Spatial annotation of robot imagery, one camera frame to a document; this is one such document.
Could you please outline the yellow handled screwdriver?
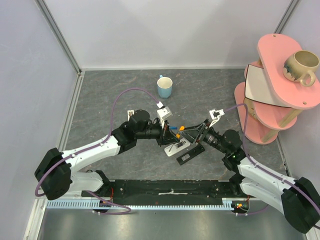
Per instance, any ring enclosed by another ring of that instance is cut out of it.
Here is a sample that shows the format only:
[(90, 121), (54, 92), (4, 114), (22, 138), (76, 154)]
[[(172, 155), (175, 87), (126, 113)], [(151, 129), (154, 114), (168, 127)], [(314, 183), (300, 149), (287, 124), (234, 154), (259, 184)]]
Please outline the yellow handled screwdriver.
[[(176, 134), (176, 137), (178, 138), (178, 139), (180, 139), (180, 134)], [(172, 150), (172, 148), (173, 148), (173, 146), (174, 146), (174, 144), (170, 147), (170, 149), (168, 150), (169, 152), (171, 152), (171, 150)]]

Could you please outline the white remote control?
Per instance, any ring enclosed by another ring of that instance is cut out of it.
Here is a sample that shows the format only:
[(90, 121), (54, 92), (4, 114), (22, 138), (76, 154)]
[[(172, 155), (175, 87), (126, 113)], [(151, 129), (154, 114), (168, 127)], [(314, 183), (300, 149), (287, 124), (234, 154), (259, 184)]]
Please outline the white remote control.
[(188, 148), (191, 144), (184, 138), (180, 140), (178, 143), (171, 144), (164, 149), (165, 154), (168, 157), (171, 157), (180, 151)]

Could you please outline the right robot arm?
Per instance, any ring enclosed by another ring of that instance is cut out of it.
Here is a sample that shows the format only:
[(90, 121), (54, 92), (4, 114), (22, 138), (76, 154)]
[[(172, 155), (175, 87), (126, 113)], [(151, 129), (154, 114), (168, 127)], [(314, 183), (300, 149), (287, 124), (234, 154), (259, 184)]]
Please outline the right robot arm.
[(223, 164), (235, 173), (236, 180), (229, 184), (233, 196), (246, 194), (265, 202), (303, 234), (319, 222), (320, 195), (312, 182), (305, 177), (295, 179), (280, 174), (246, 155), (237, 131), (228, 129), (220, 135), (205, 120), (199, 125), (182, 126), (178, 133), (192, 144), (206, 143), (224, 153)]

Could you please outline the black remote control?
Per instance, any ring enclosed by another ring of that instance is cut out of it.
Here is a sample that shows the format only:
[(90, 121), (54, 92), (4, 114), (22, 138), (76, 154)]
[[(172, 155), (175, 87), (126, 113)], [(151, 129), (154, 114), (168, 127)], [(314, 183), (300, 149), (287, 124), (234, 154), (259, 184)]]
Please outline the black remote control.
[(203, 153), (204, 151), (205, 151), (205, 148), (201, 144), (198, 144), (197, 146), (195, 146), (191, 150), (188, 150), (186, 153), (184, 153), (181, 156), (179, 156), (178, 158), (176, 158), (176, 160), (179, 163), (179, 165), (181, 166), (181, 165), (187, 163), (188, 161), (190, 161), (191, 159), (195, 158), (199, 154)]

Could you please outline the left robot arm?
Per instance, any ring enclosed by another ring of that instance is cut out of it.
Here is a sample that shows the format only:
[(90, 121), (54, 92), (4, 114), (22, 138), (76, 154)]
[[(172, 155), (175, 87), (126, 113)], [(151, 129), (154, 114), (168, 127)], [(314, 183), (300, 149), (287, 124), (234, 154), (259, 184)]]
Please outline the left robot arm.
[(154, 120), (150, 119), (147, 111), (139, 109), (128, 121), (100, 140), (72, 150), (59, 151), (56, 147), (48, 150), (34, 173), (38, 181), (36, 196), (56, 200), (76, 191), (106, 196), (110, 191), (106, 176), (99, 170), (81, 172), (81, 169), (132, 149), (140, 139), (154, 139), (159, 146), (179, 142), (168, 123), (171, 116), (169, 107), (157, 110)]

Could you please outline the white remote with QR label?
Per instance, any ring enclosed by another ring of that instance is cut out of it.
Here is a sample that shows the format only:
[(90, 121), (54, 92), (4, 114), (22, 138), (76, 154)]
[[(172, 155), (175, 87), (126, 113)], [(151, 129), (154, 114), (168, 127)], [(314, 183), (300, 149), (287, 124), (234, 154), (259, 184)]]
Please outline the white remote with QR label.
[(127, 120), (129, 121), (131, 116), (135, 114), (135, 111), (132, 109), (132, 110), (128, 110), (127, 111)]

